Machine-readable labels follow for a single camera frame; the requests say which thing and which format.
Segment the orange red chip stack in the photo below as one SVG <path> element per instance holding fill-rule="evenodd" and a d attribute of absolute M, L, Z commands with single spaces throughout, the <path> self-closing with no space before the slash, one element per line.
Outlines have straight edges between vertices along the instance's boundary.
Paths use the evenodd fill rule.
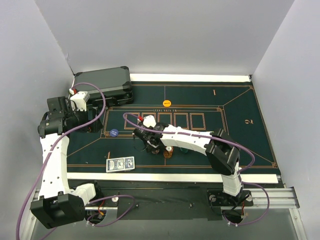
<path fill-rule="evenodd" d="M 173 155 L 174 148 L 172 146 L 166 146 L 163 152 L 165 159 L 170 159 Z"/>

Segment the white blue chip stack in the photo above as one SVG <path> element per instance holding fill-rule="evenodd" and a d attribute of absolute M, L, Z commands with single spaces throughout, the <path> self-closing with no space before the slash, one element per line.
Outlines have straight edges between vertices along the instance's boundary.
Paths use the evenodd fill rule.
<path fill-rule="evenodd" d="M 159 148 L 155 148 L 155 149 L 153 149 L 153 150 L 151 151 L 151 153 L 154 154 L 154 155 L 159 154 L 159 152 L 160 152 L 160 149 L 159 149 Z"/>

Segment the green blue chip stack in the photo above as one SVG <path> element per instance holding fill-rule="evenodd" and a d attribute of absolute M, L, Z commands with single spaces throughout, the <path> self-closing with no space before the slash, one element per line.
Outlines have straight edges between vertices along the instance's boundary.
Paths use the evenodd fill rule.
<path fill-rule="evenodd" d="M 182 152 L 182 153 L 184 153 L 184 154 L 186 154 L 189 150 L 188 149 L 186 149 L 186 148 L 180 148 L 180 151 Z"/>

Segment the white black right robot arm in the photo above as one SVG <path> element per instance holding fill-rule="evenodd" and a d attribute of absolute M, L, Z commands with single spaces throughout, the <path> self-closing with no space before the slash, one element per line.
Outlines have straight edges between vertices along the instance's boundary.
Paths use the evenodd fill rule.
<path fill-rule="evenodd" d="M 240 149 L 230 144 L 232 139 L 223 129 L 198 132 L 160 122 L 147 127 L 140 122 L 133 134 L 143 141 L 148 152 L 179 147 L 205 155 L 221 175 L 224 201 L 234 205 L 241 199 Z"/>

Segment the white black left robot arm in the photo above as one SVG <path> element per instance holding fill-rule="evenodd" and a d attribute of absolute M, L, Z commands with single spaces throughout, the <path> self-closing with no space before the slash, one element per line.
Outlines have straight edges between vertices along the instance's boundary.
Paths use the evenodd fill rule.
<path fill-rule="evenodd" d="M 82 221 L 85 206 L 97 206 L 103 200 L 96 181 L 71 189 L 67 178 L 70 130 L 94 133 L 102 128 L 99 120 L 82 127 L 88 122 L 89 97 L 87 92 L 78 92 L 70 98 L 60 96 L 47 99 L 48 111 L 37 128 L 44 170 L 38 200 L 31 203 L 30 211 L 47 229 Z"/>

